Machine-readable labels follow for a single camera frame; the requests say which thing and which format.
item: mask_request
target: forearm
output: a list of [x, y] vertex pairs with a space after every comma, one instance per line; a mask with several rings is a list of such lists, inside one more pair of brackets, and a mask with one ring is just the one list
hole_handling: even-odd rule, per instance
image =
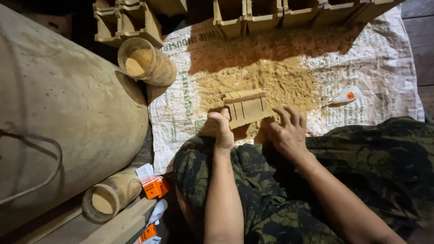
[[326, 212], [333, 229], [352, 243], [405, 243], [313, 154], [296, 164]]
[[214, 150], [205, 208], [204, 243], [243, 243], [244, 217], [230, 162], [230, 150]]

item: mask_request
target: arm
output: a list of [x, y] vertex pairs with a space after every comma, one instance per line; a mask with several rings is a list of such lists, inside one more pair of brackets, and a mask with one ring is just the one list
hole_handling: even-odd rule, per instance
[[307, 180], [333, 229], [351, 243], [405, 243], [307, 150], [303, 116], [288, 106], [274, 111], [282, 124], [270, 125], [274, 146]]
[[229, 129], [229, 111], [210, 113], [218, 123], [213, 170], [205, 207], [206, 244], [241, 244], [244, 241], [244, 216], [240, 195], [233, 176], [230, 150], [233, 133]]

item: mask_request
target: green patterned pants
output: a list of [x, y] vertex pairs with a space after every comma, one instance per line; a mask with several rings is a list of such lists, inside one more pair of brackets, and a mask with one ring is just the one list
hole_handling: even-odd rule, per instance
[[[192, 138], [174, 160], [177, 187], [198, 219], [204, 218], [214, 143]], [[403, 239], [433, 219], [434, 125], [391, 118], [377, 126], [336, 128], [306, 138], [306, 145]], [[307, 182], [273, 147], [244, 144], [230, 156], [245, 243], [343, 243]]]

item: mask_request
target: hand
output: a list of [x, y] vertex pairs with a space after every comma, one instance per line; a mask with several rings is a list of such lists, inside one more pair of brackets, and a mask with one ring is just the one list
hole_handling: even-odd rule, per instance
[[312, 156], [306, 148], [306, 119], [295, 108], [283, 106], [273, 108], [280, 116], [281, 125], [271, 123], [270, 139], [274, 147], [297, 167]]
[[229, 109], [224, 108], [220, 113], [211, 112], [208, 114], [208, 118], [214, 119], [218, 123], [217, 139], [214, 148], [231, 150], [234, 145], [234, 140], [233, 133], [229, 128]]

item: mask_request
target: wooden floor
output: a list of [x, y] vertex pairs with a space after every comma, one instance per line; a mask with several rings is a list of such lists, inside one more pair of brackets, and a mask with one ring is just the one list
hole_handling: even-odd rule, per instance
[[402, 19], [413, 50], [419, 96], [434, 118], [434, 0], [405, 1]]

